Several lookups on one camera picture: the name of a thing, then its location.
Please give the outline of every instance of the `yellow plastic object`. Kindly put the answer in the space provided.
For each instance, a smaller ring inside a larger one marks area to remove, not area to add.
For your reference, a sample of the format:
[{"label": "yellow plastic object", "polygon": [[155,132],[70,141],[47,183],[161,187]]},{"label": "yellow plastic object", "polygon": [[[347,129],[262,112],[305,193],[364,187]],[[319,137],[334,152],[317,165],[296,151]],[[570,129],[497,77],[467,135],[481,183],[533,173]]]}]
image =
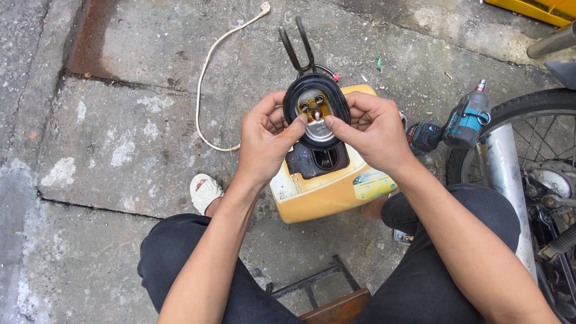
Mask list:
[{"label": "yellow plastic object", "polygon": [[576,20],[575,0],[485,0],[493,5],[564,27]]},{"label": "yellow plastic object", "polygon": [[[368,85],[342,88],[346,94],[360,91],[376,95]],[[280,217],[285,223],[312,220],[363,205],[397,189],[390,177],[374,170],[360,154],[346,145],[348,167],[304,180],[301,174],[290,174],[286,161],[270,182]]]}]

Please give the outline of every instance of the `rust stain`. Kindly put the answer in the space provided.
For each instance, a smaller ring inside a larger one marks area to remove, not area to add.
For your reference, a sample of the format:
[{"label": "rust stain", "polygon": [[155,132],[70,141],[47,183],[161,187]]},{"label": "rust stain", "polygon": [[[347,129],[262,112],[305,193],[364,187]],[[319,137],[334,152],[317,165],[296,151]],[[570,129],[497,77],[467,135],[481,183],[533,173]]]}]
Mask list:
[{"label": "rust stain", "polygon": [[119,0],[86,0],[79,28],[66,68],[78,74],[118,80],[102,64],[102,51],[107,24],[116,11]]}]

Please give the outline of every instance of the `hand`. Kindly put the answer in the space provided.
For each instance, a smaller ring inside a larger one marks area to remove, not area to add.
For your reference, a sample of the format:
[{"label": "hand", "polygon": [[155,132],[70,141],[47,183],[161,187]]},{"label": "hand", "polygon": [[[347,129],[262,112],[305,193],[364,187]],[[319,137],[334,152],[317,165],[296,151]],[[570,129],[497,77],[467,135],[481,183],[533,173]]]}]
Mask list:
[{"label": "hand", "polygon": [[280,105],[285,93],[267,94],[244,115],[235,178],[252,182],[255,186],[265,186],[280,170],[288,150],[304,135],[308,122],[305,114],[296,118],[290,126],[284,119]]},{"label": "hand", "polygon": [[351,125],[334,116],[324,122],[334,135],[352,146],[371,167],[393,174],[414,159],[396,103],[362,92],[346,95]]}]

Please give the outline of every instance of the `white slipper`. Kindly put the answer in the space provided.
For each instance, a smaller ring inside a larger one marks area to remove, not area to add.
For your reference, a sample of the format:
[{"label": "white slipper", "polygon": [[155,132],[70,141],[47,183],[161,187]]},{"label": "white slipper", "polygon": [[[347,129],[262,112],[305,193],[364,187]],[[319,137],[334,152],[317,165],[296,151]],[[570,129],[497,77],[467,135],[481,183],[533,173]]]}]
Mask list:
[{"label": "white slipper", "polygon": [[[198,191],[196,188],[201,180],[206,180],[200,185]],[[224,196],[224,191],[222,187],[214,180],[211,176],[207,174],[197,174],[190,182],[190,197],[192,197],[192,203],[194,207],[200,212],[202,216],[205,216],[206,208],[219,197]]]}]

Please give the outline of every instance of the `black rubber gasket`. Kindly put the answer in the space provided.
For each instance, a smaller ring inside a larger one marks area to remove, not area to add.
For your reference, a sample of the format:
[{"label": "black rubber gasket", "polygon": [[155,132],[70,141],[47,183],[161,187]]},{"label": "black rubber gasket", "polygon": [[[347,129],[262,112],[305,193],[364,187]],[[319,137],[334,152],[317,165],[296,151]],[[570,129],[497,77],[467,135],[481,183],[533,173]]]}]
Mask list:
[{"label": "black rubber gasket", "polygon": [[[298,117],[296,109],[298,98],[309,89],[324,91],[328,95],[334,115],[350,125],[350,108],[348,107],[348,102],[346,102],[344,94],[340,91],[338,84],[336,84],[334,80],[321,73],[304,74],[288,87],[283,102],[284,118],[288,125],[292,124],[296,117]],[[306,134],[300,138],[300,143],[312,150],[330,150],[338,146],[341,142],[342,141],[336,137],[327,142],[317,142]]]}]

